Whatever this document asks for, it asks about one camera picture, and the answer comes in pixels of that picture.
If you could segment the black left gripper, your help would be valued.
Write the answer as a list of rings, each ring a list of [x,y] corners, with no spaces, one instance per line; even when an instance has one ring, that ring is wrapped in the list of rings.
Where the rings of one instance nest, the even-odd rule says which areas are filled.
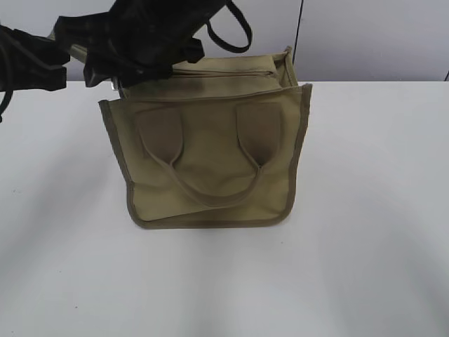
[[[12,85],[14,90],[41,89],[45,91],[59,91],[67,87],[67,68],[59,67],[54,70],[38,68],[33,70],[34,64],[10,42],[3,39],[6,34],[22,47],[32,52],[47,65],[66,65],[71,56],[59,48],[58,44],[48,38],[37,37],[18,29],[1,26],[1,46],[9,57],[10,68],[13,71]]]

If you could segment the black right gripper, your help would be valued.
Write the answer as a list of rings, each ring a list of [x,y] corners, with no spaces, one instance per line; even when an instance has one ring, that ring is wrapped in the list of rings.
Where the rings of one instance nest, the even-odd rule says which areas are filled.
[[[116,79],[122,87],[168,79],[172,65],[204,56],[194,38],[206,22],[205,1],[115,1],[103,13],[60,16],[55,41],[86,50],[87,88]]]

